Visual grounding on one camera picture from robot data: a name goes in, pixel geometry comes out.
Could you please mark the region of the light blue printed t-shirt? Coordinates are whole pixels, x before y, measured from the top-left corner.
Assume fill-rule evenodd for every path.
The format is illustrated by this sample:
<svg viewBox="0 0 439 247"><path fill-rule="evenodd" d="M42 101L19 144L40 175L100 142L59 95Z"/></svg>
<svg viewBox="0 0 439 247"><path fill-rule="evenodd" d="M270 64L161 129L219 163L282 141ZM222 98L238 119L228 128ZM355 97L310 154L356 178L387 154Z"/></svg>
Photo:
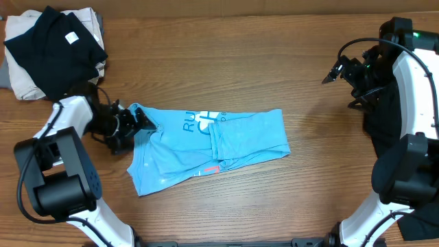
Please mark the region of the light blue printed t-shirt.
<svg viewBox="0 0 439 247"><path fill-rule="evenodd" d="M134 136L128 173L138 196L196 176L228 172L283 158L291 150L280 109L259 113L161 110L138 103L152 122Z"/></svg>

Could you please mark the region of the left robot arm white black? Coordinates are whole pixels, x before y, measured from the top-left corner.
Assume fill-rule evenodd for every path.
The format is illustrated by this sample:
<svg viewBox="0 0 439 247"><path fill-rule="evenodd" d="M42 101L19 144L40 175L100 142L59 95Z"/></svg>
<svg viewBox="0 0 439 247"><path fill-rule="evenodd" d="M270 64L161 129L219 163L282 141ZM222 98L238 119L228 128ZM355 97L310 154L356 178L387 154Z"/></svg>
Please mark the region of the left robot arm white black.
<svg viewBox="0 0 439 247"><path fill-rule="evenodd" d="M96 246L145 246L104 201L99 174L82 137L99 134L112 154L123 154L133 149L135 134L155 131L156 126L140 109L101 103L101 91L91 82L72 86L56 98L41 131L14 146L20 171L16 201L28 220L70 224Z"/></svg>

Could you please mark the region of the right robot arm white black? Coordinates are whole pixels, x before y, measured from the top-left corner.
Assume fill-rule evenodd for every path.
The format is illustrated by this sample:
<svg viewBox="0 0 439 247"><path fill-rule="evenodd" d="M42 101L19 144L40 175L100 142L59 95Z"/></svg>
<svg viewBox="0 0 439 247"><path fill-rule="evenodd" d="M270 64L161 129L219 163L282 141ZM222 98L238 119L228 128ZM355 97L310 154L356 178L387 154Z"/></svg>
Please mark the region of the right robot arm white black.
<svg viewBox="0 0 439 247"><path fill-rule="evenodd" d="M364 113L377 161L372 191L323 238L293 246L384 246L383 234L404 217L438 202L438 35L394 17L361 59L342 52L324 82L346 80L350 108Z"/></svg>

